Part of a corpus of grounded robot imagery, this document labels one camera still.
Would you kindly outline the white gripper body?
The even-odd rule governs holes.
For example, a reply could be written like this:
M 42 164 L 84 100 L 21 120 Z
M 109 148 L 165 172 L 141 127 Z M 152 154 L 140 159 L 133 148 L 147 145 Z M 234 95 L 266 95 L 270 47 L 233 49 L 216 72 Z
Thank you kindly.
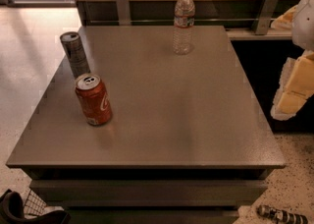
M 314 51 L 314 0 L 300 0 L 297 4 L 291 35 L 295 45 Z

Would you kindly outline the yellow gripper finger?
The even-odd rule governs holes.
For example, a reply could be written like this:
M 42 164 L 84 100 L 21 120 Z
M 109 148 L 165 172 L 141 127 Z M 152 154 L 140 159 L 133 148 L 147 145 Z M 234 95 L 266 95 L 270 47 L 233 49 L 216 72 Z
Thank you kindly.
M 314 94 L 314 52 L 305 50 L 297 59 L 287 58 L 283 65 L 271 116 L 285 121 L 294 117 Z
M 292 30 L 292 22 L 297 6 L 293 6 L 271 22 L 271 28 L 276 30 Z

